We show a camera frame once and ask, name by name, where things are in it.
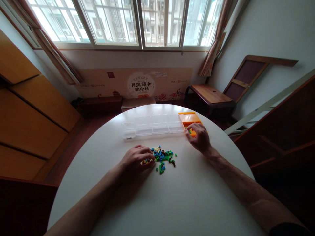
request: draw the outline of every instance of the person's left hand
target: person's left hand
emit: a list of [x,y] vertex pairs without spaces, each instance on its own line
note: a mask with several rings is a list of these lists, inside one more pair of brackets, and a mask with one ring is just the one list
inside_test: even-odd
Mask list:
[[[144,160],[151,160],[149,163],[142,165]],[[149,147],[137,145],[127,151],[125,156],[119,162],[118,167],[126,177],[132,177],[151,168],[155,164],[155,158]]]

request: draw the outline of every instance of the poster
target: poster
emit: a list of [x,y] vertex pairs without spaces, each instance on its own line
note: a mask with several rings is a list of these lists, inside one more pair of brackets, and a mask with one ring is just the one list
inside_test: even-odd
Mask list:
[[154,97],[156,101],[184,99],[192,68],[84,69],[84,83],[75,85],[82,98],[122,95]]

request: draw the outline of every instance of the white wall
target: white wall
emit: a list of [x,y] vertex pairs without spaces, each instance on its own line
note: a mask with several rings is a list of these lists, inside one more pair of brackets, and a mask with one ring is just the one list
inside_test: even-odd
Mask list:
[[251,0],[209,84],[223,92],[246,55],[295,59],[292,68],[269,66],[238,102],[241,119],[315,68],[315,1]]
[[49,67],[41,60],[29,44],[24,40],[20,33],[15,29],[11,22],[0,11],[0,29],[6,36],[19,48],[19,50],[33,63],[34,66],[58,89],[58,91],[68,100],[71,101],[78,97],[78,92],[73,86],[67,85],[61,77],[59,71],[47,58]]
[[77,69],[118,68],[193,68],[191,83],[202,84],[198,76],[205,52],[122,52],[122,51],[61,51]]

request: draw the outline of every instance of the black sleeve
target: black sleeve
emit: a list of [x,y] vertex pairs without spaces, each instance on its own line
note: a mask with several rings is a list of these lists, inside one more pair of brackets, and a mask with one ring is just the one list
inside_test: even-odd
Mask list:
[[312,236],[313,234],[310,231],[308,231],[306,228],[300,225],[297,225],[295,223],[281,223],[273,227],[269,232],[269,236],[279,236],[279,235]]

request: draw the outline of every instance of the white oval table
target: white oval table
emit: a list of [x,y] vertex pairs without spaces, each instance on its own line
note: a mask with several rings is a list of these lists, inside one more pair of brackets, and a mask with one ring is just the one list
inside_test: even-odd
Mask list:
[[[120,188],[104,209],[91,235],[265,235],[221,177],[187,141],[184,133],[122,138],[121,123],[134,117],[192,110],[169,104],[128,110],[97,130],[70,164],[54,200],[48,228],[57,222],[131,147],[161,145],[172,150],[176,168],[165,162]],[[210,142],[230,163],[253,174],[232,140],[217,125],[196,113]]]

